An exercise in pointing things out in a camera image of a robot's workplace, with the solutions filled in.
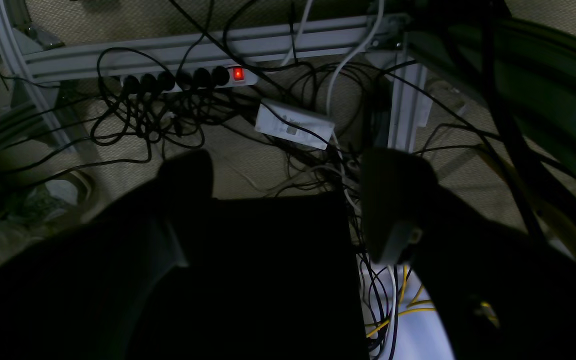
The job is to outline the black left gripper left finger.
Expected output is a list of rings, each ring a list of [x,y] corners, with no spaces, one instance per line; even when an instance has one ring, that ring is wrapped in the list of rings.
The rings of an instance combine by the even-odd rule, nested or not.
[[[163,162],[154,178],[123,194],[94,220],[103,252],[122,271],[147,277],[205,262],[214,169],[209,153],[193,150]]]

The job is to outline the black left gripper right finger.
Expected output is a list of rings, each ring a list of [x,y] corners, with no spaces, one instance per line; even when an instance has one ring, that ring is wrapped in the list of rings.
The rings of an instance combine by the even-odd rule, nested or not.
[[[371,148],[360,166],[365,247],[373,262],[400,264],[423,235],[427,191],[438,185],[422,157],[393,148]]]

